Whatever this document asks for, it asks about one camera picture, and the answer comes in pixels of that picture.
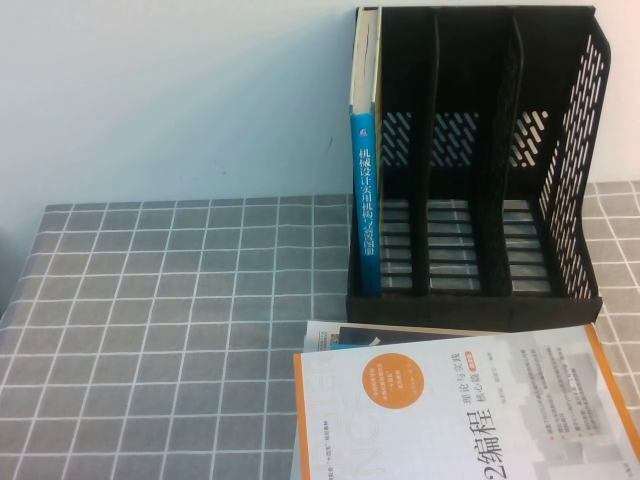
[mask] book cover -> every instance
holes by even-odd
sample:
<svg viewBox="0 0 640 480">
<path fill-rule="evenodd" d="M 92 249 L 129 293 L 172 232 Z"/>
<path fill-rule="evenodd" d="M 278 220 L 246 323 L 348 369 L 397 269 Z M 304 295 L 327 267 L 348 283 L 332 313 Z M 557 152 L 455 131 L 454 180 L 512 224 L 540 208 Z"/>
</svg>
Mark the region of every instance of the book cover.
<svg viewBox="0 0 640 480">
<path fill-rule="evenodd" d="M 378 332 L 377 337 L 382 337 L 383 342 L 397 343 L 397 337 L 390 338 L 388 335 L 398 333 L 403 336 L 404 341 L 418 341 L 413 335 L 420 336 L 420 340 L 427 340 L 423 335 L 427 335 L 429 340 L 439 340 L 443 338 L 450 338 L 452 335 L 456 337 L 473 337 L 492 335 L 496 332 L 478 331 L 478 330 L 450 330 L 442 328 L 422 328 L 422 327 L 400 327 L 397 325 L 370 325 L 363 323 L 338 323 L 338 322 L 318 322 L 316 320 L 310 320 L 307 322 L 307 332 L 304 337 L 304 351 L 305 352 L 322 352 L 326 350 L 332 350 L 340 348 L 341 339 L 356 338 L 358 341 L 362 341 L 363 337 L 360 335 L 366 335 L 366 332 Z M 300 468 L 300 437 L 299 432 L 296 429 L 295 445 L 293 447 L 293 461 L 291 463 L 291 480 L 301 479 Z"/>
<path fill-rule="evenodd" d="M 380 277 L 380 8 L 359 8 L 353 47 L 351 143 L 362 288 L 381 292 Z"/>
<path fill-rule="evenodd" d="M 304 353 L 303 480 L 640 478 L 593 326 Z"/>
</svg>

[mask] blue book spine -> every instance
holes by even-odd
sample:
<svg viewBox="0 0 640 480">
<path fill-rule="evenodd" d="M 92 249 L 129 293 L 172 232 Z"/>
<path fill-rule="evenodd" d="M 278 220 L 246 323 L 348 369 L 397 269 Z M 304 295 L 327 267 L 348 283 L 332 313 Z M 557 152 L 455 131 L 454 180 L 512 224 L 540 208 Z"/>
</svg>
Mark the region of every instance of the blue book spine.
<svg viewBox="0 0 640 480">
<path fill-rule="evenodd" d="M 351 114 L 351 141 L 362 288 L 365 294 L 379 295 L 382 286 L 380 279 L 376 126 L 373 112 Z"/>
</svg>

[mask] ventilation slot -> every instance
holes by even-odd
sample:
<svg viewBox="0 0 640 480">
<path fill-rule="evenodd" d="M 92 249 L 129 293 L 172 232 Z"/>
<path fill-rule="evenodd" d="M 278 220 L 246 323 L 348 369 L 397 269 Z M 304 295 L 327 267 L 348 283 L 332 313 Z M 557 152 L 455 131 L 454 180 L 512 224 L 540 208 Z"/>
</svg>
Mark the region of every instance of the ventilation slot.
<svg viewBox="0 0 640 480">
<path fill-rule="evenodd" d="M 411 113 L 387 113 L 382 121 L 382 165 L 404 168 L 409 165 Z"/>
<path fill-rule="evenodd" d="M 549 114 L 523 112 L 516 120 L 509 163 L 513 168 L 535 167 L 544 141 Z"/>
<path fill-rule="evenodd" d="M 432 292 L 479 292 L 480 278 L 468 203 L 430 200 L 427 220 Z"/>
<path fill-rule="evenodd" d="M 411 241 L 409 204 L 405 200 L 385 200 L 382 205 L 380 271 L 385 293 L 410 291 Z"/>
<path fill-rule="evenodd" d="M 549 274 L 529 203 L 505 200 L 503 220 L 514 295 L 549 295 Z"/>
</svg>

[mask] table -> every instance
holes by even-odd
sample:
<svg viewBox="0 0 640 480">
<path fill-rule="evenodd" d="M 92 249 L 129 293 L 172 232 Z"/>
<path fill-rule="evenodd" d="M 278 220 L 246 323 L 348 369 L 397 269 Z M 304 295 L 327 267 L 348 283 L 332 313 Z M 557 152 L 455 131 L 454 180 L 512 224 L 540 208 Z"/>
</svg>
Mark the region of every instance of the table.
<svg viewBox="0 0 640 480">
<path fill-rule="evenodd" d="M 1 324 L 0 478 L 288 478 L 292 356 L 346 318 L 349 212 L 48 207 Z"/>
</svg>

